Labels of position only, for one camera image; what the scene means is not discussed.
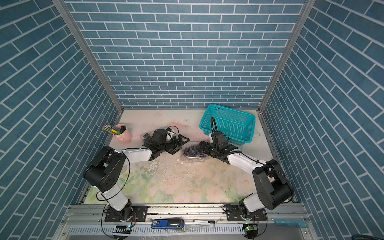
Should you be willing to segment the clear clamshell container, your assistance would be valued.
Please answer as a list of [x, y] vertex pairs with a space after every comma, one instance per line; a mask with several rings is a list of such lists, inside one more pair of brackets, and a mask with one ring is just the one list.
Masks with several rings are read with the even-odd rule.
[[143, 135], [143, 146], [147, 148], [153, 148], [157, 145], [156, 141], [154, 140], [154, 134], [153, 133], [145, 133]]
[[188, 142], [181, 148], [181, 160], [183, 162], [203, 162], [208, 159], [208, 155], [204, 153], [199, 144], [201, 142]]

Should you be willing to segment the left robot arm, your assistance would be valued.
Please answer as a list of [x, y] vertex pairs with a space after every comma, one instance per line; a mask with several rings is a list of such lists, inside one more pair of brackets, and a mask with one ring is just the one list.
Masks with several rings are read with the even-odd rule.
[[130, 209], [130, 200], [122, 193], [129, 177], [120, 187], [118, 184], [123, 167], [131, 163], [149, 162], [160, 154], [174, 155], [189, 138], [174, 132], [172, 127], [157, 129], [152, 134], [144, 134], [143, 145], [139, 148], [127, 148], [117, 151], [111, 147], [103, 147], [86, 167], [83, 178], [99, 190], [100, 201], [106, 201], [114, 211]]

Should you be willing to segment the black grape bunch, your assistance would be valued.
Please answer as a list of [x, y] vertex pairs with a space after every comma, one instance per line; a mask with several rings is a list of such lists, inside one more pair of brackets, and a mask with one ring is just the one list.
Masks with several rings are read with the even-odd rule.
[[183, 156], [186, 158], [204, 158], [204, 154], [199, 154], [197, 151], [197, 145], [187, 147], [183, 150]]

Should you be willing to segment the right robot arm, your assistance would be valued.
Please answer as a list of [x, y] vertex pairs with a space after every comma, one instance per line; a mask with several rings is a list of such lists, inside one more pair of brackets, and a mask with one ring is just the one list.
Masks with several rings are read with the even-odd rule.
[[273, 210], [294, 196], [291, 181], [277, 161], [263, 161], [244, 154], [230, 144], [222, 132], [212, 132], [211, 141], [201, 141], [197, 151], [235, 166], [253, 177], [256, 192], [240, 200], [239, 210], [242, 215], [265, 208]]

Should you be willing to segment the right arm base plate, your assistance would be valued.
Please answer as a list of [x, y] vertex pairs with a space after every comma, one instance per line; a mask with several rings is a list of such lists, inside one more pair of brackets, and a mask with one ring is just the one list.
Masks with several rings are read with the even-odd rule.
[[265, 209], [260, 209], [255, 212], [249, 212], [245, 207], [240, 205], [225, 204], [222, 206], [223, 211], [226, 214], [227, 221], [239, 222], [239, 221], [265, 221], [267, 220], [267, 212]]

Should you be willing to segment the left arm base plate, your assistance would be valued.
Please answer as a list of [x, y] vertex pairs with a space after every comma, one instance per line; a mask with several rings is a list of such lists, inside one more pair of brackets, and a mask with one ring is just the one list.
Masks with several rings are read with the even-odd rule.
[[107, 223], [117, 222], [144, 222], [147, 217], [148, 206], [128, 206], [117, 211], [108, 206], [104, 211], [104, 221]]

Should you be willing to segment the dark grape bunch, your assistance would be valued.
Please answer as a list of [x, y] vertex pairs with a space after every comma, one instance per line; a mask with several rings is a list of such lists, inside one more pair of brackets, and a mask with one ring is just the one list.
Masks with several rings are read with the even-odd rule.
[[151, 143], [152, 136], [149, 133], [144, 134], [144, 145], [149, 145]]

